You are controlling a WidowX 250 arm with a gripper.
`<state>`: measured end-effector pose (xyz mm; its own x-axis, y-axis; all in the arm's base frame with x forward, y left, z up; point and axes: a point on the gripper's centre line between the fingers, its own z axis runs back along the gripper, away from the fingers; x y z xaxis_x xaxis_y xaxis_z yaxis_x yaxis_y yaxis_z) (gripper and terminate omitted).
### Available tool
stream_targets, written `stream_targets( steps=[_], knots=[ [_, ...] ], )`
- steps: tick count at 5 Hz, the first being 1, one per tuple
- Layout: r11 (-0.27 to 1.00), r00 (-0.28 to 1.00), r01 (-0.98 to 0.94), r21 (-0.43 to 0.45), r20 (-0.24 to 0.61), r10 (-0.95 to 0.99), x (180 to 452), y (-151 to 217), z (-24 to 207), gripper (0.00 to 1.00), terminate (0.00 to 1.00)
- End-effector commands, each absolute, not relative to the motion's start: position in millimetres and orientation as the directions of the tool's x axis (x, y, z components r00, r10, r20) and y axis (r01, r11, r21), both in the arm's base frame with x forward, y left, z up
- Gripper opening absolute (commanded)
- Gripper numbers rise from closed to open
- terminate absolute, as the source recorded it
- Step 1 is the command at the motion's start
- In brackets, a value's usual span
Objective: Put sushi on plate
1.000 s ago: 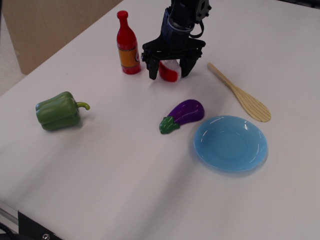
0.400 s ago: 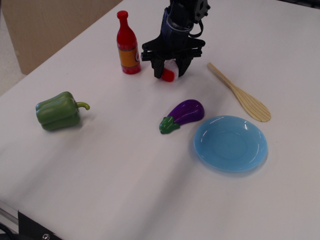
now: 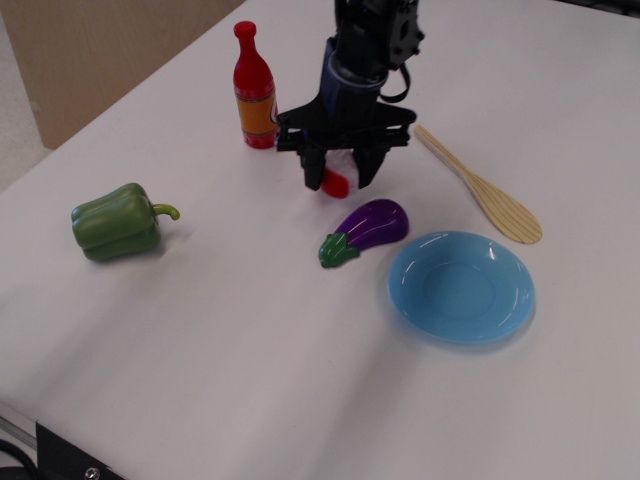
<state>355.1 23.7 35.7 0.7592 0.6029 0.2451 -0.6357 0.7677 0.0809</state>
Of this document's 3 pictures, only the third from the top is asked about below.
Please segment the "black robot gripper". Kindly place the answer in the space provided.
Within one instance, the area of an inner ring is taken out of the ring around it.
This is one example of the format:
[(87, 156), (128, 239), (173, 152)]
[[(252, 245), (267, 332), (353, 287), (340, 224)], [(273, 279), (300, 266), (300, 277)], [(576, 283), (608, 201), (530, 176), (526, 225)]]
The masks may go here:
[(355, 148), (358, 188), (375, 178), (389, 152), (406, 144), (408, 126), (416, 114), (399, 107), (407, 95), (382, 94), (389, 73), (400, 71), (410, 83), (406, 66), (386, 63), (377, 42), (331, 37), (327, 40), (319, 91), (309, 103), (278, 115), (279, 151), (299, 153), (305, 186), (319, 190), (329, 150)]

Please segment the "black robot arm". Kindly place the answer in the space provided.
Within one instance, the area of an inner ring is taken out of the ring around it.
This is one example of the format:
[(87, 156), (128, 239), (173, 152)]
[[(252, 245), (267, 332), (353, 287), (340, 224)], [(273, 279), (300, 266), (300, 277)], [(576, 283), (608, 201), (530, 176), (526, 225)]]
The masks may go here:
[(385, 96), (390, 72), (410, 78), (406, 62), (425, 35), (416, 1), (337, 1), (336, 32), (326, 42), (315, 98), (277, 117), (280, 151), (298, 154), (307, 188), (318, 190), (326, 155), (348, 150), (358, 185), (368, 186), (386, 154), (409, 142), (413, 111), (399, 107), (406, 93)]

